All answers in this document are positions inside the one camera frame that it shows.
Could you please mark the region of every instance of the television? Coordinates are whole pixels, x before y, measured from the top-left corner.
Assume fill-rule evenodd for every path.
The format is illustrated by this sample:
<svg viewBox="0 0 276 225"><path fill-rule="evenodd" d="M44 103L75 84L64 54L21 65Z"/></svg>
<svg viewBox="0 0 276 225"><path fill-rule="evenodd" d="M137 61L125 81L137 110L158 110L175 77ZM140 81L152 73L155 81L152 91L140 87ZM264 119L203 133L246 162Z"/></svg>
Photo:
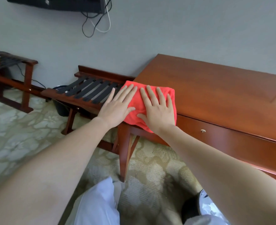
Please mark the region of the television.
<svg viewBox="0 0 276 225"><path fill-rule="evenodd" d="M7 0L50 10L105 13L105 0Z"/></svg>

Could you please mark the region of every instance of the gray wall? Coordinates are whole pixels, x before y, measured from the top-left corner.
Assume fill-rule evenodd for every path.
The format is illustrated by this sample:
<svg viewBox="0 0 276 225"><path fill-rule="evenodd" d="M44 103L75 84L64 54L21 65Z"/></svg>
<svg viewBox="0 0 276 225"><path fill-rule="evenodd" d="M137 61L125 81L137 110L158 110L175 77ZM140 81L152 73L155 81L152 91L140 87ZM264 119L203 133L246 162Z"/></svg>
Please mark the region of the gray wall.
<svg viewBox="0 0 276 225"><path fill-rule="evenodd" d="M276 0L112 1L111 30L89 39L80 13L0 0L0 50L38 60L33 78L47 87L78 64L136 76L157 53L276 74Z"/></svg>

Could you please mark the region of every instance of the white pants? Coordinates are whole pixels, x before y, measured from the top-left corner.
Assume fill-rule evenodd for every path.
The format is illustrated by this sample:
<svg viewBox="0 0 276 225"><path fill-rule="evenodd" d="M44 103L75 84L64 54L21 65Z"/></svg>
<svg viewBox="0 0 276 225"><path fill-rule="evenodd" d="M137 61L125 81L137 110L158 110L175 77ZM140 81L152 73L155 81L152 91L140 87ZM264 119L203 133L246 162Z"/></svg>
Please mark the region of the white pants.
<svg viewBox="0 0 276 225"><path fill-rule="evenodd" d="M108 177L79 196L65 225L119 225L117 204L121 194L121 183L113 183ZM221 225L226 224L220 218L211 215L196 216L185 225Z"/></svg>

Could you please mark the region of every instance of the carpet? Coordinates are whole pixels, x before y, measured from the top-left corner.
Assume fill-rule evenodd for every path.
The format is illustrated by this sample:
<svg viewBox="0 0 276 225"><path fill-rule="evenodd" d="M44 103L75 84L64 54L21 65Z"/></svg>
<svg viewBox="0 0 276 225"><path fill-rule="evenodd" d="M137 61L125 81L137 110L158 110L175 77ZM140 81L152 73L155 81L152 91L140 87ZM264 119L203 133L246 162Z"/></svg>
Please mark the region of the carpet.
<svg viewBox="0 0 276 225"><path fill-rule="evenodd" d="M5 97L20 102L22 92L6 90ZM57 114L52 101L31 96L30 107L34 110L26 114L0 103L0 184L24 162L64 137L61 130L67 117ZM77 115L73 128L87 122ZM116 134L116 129L111 129L103 139L113 142ZM64 224L77 196L108 176L118 180L119 173L118 155L96 148L59 224ZM170 147L140 138L118 204L121 224L182 224L182 204L201 189Z"/></svg>

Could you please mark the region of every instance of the orange fabric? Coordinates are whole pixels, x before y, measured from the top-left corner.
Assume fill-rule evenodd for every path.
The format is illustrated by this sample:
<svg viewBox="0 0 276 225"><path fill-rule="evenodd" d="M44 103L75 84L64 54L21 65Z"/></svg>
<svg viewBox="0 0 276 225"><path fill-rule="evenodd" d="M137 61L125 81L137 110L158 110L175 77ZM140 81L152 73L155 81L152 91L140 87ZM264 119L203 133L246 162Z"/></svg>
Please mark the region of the orange fabric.
<svg viewBox="0 0 276 225"><path fill-rule="evenodd" d="M133 84L134 86L137 86L138 90L137 90L136 94L134 95L132 101L129 103L128 107L133 106L133 107L136 108L136 110L134 110L134 111L132 111L131 113L128 114L128 116L125 118L125 122L130 124L130 125L137 125L137 126L143 128L144 130L151 133L152 131L147 127L145 122L141 118L137 117L137 114L140 114L140 113L146 115L146 107L143 103L143 99L142 99L142 96L141 96L141 93L140 93L140 88L144 88L144 90L147 93L146 85L140 84L140 83L137 83L137 82L132 82L132 81L125 82L126 86L130 86L131 84ZM159 100L158 93L156 92L156 87L151 86L151 89L155 93L157 99ZM173 111L174 111L174 121L176 123L176 108L175 108L175 103L174 103L174 89L169 88L169 87L160 87L160 89L161 89L161 91L162 91L162 93L165 97L166 104L168 104L167 94L169 94L170 97L171 97L172 105L173 105Z"/></svg>

